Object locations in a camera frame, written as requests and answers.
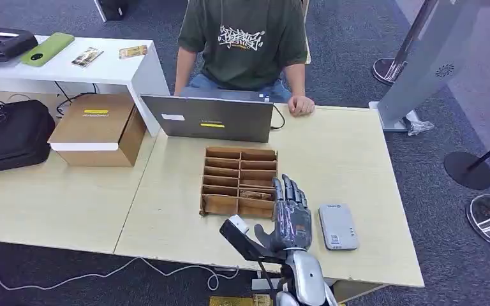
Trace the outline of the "person's left hand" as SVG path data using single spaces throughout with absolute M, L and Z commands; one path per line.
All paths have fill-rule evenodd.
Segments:
M 287 105 L 290 114 L 294 117 L 310 115 L 315 110 L 315 102 L 306 96 L 292 96 Z

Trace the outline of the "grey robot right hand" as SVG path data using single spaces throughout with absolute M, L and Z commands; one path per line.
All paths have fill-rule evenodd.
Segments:
M 304 192 L 288 175 L 272 180 L 275 190 L 274 230 L 266 233 L 261 224 L 254 227 L 255 236 L 266 249 L 307 251 L 312 244 L 312 216 Z

